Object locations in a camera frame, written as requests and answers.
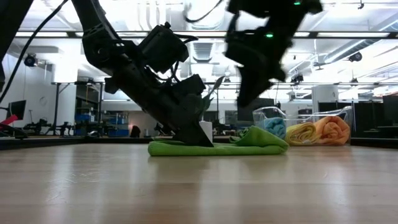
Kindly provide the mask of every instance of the clear plastic bin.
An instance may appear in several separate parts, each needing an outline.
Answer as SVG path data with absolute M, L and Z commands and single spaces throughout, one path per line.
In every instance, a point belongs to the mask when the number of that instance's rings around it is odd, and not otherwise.
M 275 106 L 267 106 L 254 110 L 253 118 L 254 125 L 284 139 L 291 146 L 338 146 L 350 142 L 353 109 L 346 106 L 334 111 L 287 115 Z

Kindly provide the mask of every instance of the red object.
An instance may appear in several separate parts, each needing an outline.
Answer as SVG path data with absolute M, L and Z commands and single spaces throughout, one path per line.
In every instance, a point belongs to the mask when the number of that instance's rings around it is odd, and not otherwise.
M 14 121 L 16 121 L 16 120 L 18 120 L 17 115 L 12 115 L 11 117 L 5 119 L 4 121 L 1 121 L 1 123 L 2 123 L 2 124 L 9 125 L 9 124 L 11 124 L 12 122 L 14 122 Z

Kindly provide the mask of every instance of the orange towel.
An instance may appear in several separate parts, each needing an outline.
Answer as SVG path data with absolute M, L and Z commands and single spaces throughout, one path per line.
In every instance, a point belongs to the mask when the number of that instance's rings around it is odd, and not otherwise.
M 350 135 L 348 124 L 339 116 L 327 116 L 314 123 L 317 135 L 321 136 L 317 144 L 345 144 Z

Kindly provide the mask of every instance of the green towel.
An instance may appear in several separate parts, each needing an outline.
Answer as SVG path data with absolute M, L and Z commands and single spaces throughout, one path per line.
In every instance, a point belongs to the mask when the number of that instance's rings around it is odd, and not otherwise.
M 149 143 L 151 156 L 246 156 L 284 153 L 289 145 L 275 135 L 255 126 L 231 137 L 230 144 L 214 143 L 214 147 L 187 146 L 180 141 L 156 139 Z

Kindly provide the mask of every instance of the blue towel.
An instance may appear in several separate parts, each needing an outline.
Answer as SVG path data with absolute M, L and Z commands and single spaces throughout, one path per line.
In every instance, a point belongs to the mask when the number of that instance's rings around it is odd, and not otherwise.
M 286 124 L 282 118 L 269 118 L 265 119 L 261 127 L 262 129 L 270 132 L 278 138 L 285 139 L 286 136 Z

